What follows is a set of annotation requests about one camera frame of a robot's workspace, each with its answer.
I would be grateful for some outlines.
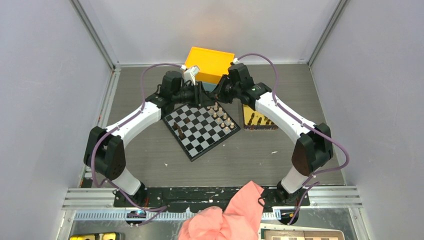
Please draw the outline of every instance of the wire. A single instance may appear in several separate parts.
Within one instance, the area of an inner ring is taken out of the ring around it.
[[[185,81],[184,82],[184,84],[183,84],[183,87],[185,87],[185,86],[189,86],[189,85],[191,85],[192,84],[192,81],[191,80],[187,80],[187,81]]]
[[[269,59],[269,58],[267,58],[266,56],[264,56],[264,55],[262,55],[262,54],[259,54],[259,53],[247,53],[247,54],[244,54],[244,55],[241,55],[240,57],[238,57],[237,59],[238,60],[241,60],[242,58],[244,58],[244,57],[247,57],[247,56],[258,56],[258,57],[261,57],[261,58],[263,58],[263,59],[265,59],[270,65],[271,65],[271,67],[272,67],[272,69],[274,70],[274,74],[275,74],[275,84],[274,84],[274,87],[272,88],[272,99],[274,100],[274,102],[276,103],[276,105],[283,111],[283,112],[285,112],[287,115],[289,115],[291,118],[293,118],[296,122],[298,122],[301,126],[303,126],[303,127],[305,127],[305,128],[307,128],[308,130],[310,130],[310,131],[312,131],[312,132],[314,132],[315,134],[318,134],[319,136],[321,136],[321,137],[323,137],[325,140],[327,140],[327,141],[329,141],[330,143],[332,143],[332,144],[334,144],[334,145],[336,145],[343,153],[344,153],[344,155],[345,155],[345,157],[346,157],[346,161],[342,164],[342,165],[340,165],[340,166],[338,166],[338,167],[333,167],[333,168],[329,168],[329,169],[324,169],[324,170],[319,170],[319,171],[316,171],[316,172],[314,172],[313,174],[311,174],[304,182],[303,182],[303,184],[302,184],[302,186],[303,187],[308,187],[307,189],[306,189],[306,191],[304,192],[304,194],[303,194],[303,196],[302,196],[302,198],[300,199],[300,201],[299,201],[299,204],[297,205],[297,208],[296,208],[296,211],[294,212],[294,215],[293,215],[293,217],[291,218],[291,220],[290,220],[290,222],[288,223],[288,225],[290,225],[292,222],[293,222],[293,220],[295,219],[295,217],[296,217],[296,214],[299,212],[299,210],[300,210],[300,208],[301,208],[301,204],[302,204],[302,201],[303,201],[303,199],[305,198],[305,195],[306,195],[306,193],[312,188],[312,187],[314,187],[314,186],[317,186],[317,185],[319,185],[320,184],[320,182],[319,181],[317,181],[317,182],[315,182],[314,184],[311,184],[311,185],[307,185],[307,183],[314,177],[314,176],[316,176],[316,175],[318,175],[318,174],[322,174],[322,173],[328,173],[328,172],[332,172],[332,171],[337,171],[337,170],[340,170],[340,169],[343,169],[343,168],[345,168],[348,164],[349,164],[349,162],[350,162],[350,156],[349,156],[349,153],[348,153],[348,151],[346,150],[346,148],[344,148],[340,143],[338,143],[337,141],[335,141],[334,139],[332,139],[331,137],[329,137],[329,136],[327,136],[327,135],[325,135],[325,134],[323,134],[322,132],[320,132],[320,131],[318,131],[318,130],[316,130],[315,128],[313,128],[312,126],[309,126],[309,125],[307,125],[306,123],[304,123],[304,122],[302,122],[302,120],[301,119],[299,119],[298,117],[296,117],[294,114],[292,114],[290,111],[288,111],[287,109],[285,109],[280,103],[278,103],[277,102],[277,96],[276,96],[276,90],[277,90],[277,86],[278,86],[278,82],[279,82],[279,74],[278,74],[278,71],[277,71],[277,68],[276,68],[276,66],[274,65],[274,63]]]
[[[174,63],[158,63],[158,64],[153,64],[151,66],[149,66],[148,68],[146,68],[142,74],[141,74],[141,78],[140,78],[140,87],[141,87],[141,97],[142,97],[142,103],[141,103],[141,107],[140,110],[137,111],[134,115],[132,115],[131,117],[129,117],[127,120],[123,121],[121,124],[118,124],[118,126],[112,128],[110,131],[106,132],[105,135],[103,135],[95,144],[93,151],[91,153],[91,162],[90,162],[90,167],[91,167],[91,172],[92,174],[92,180],[94,183],[94,186],[96,186],[97,188],[100,188],[106,181],[107,179],[103,179],[101,181],[101,183],[99,184],[97,182],[97,178],[96,178],[96,167],[95,167],[95,159],[96,159],[96,153],[97,150],[99,149],[100,145],[102,144],[102,142],[109,136],[111,135],[113,132],[115,132],[116,130],[118,130],[119,128],[122,128],[123,126],[125,126],[127,123],[129,123],[130,121],[132,121],[133,119],[135,119],[138,115],[140,115],[141,113],[143,113],[143,110],[145,108],[145,104],[146,104],[146,97],[145,97],[145,90],[144,90],[144,86],[143,86],[143,78],[146,74],[146,72],[154,67],[159,67],[159,66],[174,66],[174,67],[178,67],[181,68],[181,65],[178,64],[174,64]],[[119,186],[117,186],[116,184],[114,184],[112,181],[108,181],[114,188],[118,189],[118,191],[121,192],[121,194],[126,198],[126,200],[133,205],[136,208],[139,208],[145,212],[153,212],[156,213],[153,217],[151,217],[150,219],[147,219],[146,221],[143,221],[142,223],[139,224],[140,225],[145,225],[150,223],[150,221],[152,221],[154,218],[156,218],[160,213],[162,213],[163,211],[165,211],[165,209],[167,208],[167,206],[162,206],[159,208],[144,208],[141,207],[139,205],[137,205],[135,202],[133,202],[133,200],[131,200],[131,198],[127,195],[127,193],[125,191],[123,191],[122,189],[120,189]]]

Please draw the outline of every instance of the orange box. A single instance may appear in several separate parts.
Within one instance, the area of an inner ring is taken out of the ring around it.
[[[234,53],[193,46],[185,60],[185,66],[190,68],[197,65],[200,68],[196,81],[218,84],[222,75],[228,74],[234,57]]]

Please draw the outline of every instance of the wooden floor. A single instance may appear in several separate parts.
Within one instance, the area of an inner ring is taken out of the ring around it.
[[[134,111],[142,102],[140,75],[144,68],[123,68],[119,77],[108,124],[113,124]],[[144,80],[146,95],[153,93],[162,77],[175,67],[156,67]],[[325,121],[309,68],[305,64],[277,66],[280,83],[278,97],[300,115],[317,124]],[[274,85],[274,72],[269,65],[251,65],[255,83]],[[239,126],[242,106],[236,100],[223,104]],[[150,187],[241,186],[253,180],[259,185],[275,185],[292,166],[294,144],[281,130],[247,131],[216,146],[190,162],[174,136],[162,121],[151,125],[135,137],[125,149],[127,168]],[[324,168],[338,165],[334,158]],[[343,184],[340,171],[317,177],[322,184]]]

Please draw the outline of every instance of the chess piece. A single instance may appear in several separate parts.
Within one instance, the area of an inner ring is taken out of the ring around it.
[[[179,135],[179,139],[183,140],[186,138],[186,135],[184,135],[183,131],[181,130],[181,128],[178,128],[178,135]]]
[[[253,118],[255,117],[255,113],[254,112],[252,112],[252,115],[250,116],[250,120],[249,120],[249,122],[247,123],[247,125],[252,125],[252,121],[253,121]]]

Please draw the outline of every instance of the black bracket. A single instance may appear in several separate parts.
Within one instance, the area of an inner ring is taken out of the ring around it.
[[[123,208],[133,205],[124,197],[124,195],[117,190],[113,191],[113,194],[115,194],[115,201],[113,203],[113,206],[116,208]],[[147,190],[144,183],[141,183],[140,188],[134,195],[127,194],[128,197],[138,206],[143,207],[144,204],[147,203]]]
[[[325,123],[315,125],[315,129],[331,138],[329,126]],[[296,170],[309,177],[333,157],[333,145],[320,135],[310,131],[302,133],[294,146],[291,163]]]
[[[255,107],[256,100],[259,100],[261,98],[261,95],[265,93],[270,93],[270,92],[271,92],[271,88],[269,88],[264,83],[260,82],[258,84],[255,84],[249,89],[244,91],[243,96],[247,97],[248,99],[247,103],[244,103],[244,104],[248,105],[251,109],[256,111],[256,107]]]
[[[218,206],[223,210],[229,204],[231,198],[240,190],[241,186],[226,186],[226,187],[149,187],[146,190],[146,201],[143,194],[137,198],[139,205],[146,205],[149,208],[159,208],[167,206],[167,211],[170,213],[184,213],[187,208],[190,208],[192,213],[204,210],[211,206]],[[263,211],[266,213],[272,212],[274,206],[296,206],[298,199],[305,192],[301,189],[298,195],[281,200],[278,196],[278,189],[274,186],[263,186],[261,198],[265,204],[262,204],[258,199],[258,204],[264,206]],[[118,199],[115,199],[113,206],[117,208],[131,207],[132,205],[126,201],[120,192],[116,193]],[[302,206],[310,204],[309,198],[302,201]]]
[[[87,147],[85,148],[85,165],[91,167],[93,149],[96,143],[105,134],[106,129],[98,126],[95,126],[90,131]],[[115,180],[124,171],[126,165],[124,141],[122,141],[120,136],[109,135],[97,149],[94,160],[96,172],[102,174],[109,180]]]

